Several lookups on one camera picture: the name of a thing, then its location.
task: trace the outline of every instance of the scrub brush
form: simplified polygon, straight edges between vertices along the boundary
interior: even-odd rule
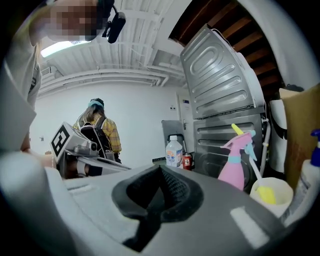
[[[236,126],[234,123],[231,124],[232,128],[234,129],[234,131],[238,134],[241,135],[244,132],[238,127]],[[260,175],[260,172],[258,170],[258,167],[255,163],[255,161],[253,160],[253,158],[251,156],[249,156],[249,162],[254,170],[254,173],[256,175],[257,181],[258,181],[258,188],[256,189],[256,191],[258,192],[260,198],[262,199],[262,201],[264,201],[267,204],[271,204],[271,205],[275,205],[276,204],[276,197],[275,197],[275,192],[271,187],[268,186],[263,186],[263,180],[262,177]]]

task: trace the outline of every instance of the hose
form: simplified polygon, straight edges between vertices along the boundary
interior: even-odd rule
[[[261,177],[264,176],[264,171],[265,171],[265,167],[266,167],[266,160],[267,160],[267,151],[268,151],[269,139],[270,139],[270,133],[271,133],[271,127],[270,127],[269,120],[265,119],[262,122],[266,122],[266,132],[265,132],[264,142],[262,143],[263,150],[262,150],[262,158],[261,158],[261,166],[260,166]]]

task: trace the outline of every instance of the white wall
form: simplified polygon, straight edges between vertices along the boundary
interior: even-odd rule
[[[43,154],[63,121],[73,125],[93,98],[104,101],[105,114],[119,132],[122,163],[135,168],[165,156],[162,120],[178,120],[176,91],[146,85],[99,84],[68,89],[37,100],[30,127],[31,148]]]

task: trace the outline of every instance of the cardboard box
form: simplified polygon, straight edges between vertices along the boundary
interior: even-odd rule
[[[283,99],[287,124],[287,149],[284,163],[286,181],[295,189],[301,167],[317,145],[312,130],[320,129],[320,84]]]

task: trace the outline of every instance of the ceiling light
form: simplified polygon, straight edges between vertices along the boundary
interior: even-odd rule
[[[91,41],[77,41],[77,42],[70,42],[70,41],[64,41],[64,42],[57,42],[53,45],[50,45],[49,47],[43,49],[41,51],[42,57],[48,57],[51,54],[54,54],[56,52],[59,52],[63,49],[72,47],[72,46],[77,46],[77,45],[82,45],[86,43],[90,43]]]

